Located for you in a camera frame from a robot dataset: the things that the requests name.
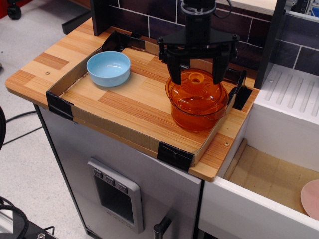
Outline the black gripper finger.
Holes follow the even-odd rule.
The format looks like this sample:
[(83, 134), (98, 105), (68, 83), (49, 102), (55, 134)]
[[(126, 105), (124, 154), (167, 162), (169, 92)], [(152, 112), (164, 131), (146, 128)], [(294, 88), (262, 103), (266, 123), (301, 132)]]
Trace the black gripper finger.
[(174, 83), (181, 84), (181, 60), (179, 57), (174, 55), (167, 56), (167, 66), (171, 76), (171, 79)]
[(229, 54), (222, 53), (220, 55), (213, 56), (213, 69), (212, 76), (213, 82), (219, 84), (224, 79), (224, 75), (229, 63)]

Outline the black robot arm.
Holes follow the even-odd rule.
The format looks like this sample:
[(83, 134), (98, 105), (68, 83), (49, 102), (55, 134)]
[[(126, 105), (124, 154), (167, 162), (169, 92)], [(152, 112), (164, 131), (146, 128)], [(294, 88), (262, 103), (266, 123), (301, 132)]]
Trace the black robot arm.
[(237, 34), (221, 32), (211, 27), (216, 11), (214, 0), (183, 0), (185, 28), (157, 39), (159, 59), (167, 63), (171, 79), (181, 84), (181, 62), (190, 59), (212, 59), (212, 79), (216, 85), (223, 81), (229, 61), (237, 57)]

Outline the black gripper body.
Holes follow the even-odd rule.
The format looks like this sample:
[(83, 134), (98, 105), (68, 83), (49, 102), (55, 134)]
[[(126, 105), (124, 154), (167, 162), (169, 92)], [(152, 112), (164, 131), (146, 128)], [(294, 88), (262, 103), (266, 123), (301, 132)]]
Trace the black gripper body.
[(177, 64), (182, 59), (212, 59), (227, 64), (237, 55), (240, 37), (211, 27), (211, 13), (186, 14), (185, 28), (157, 39), (159, 59)]

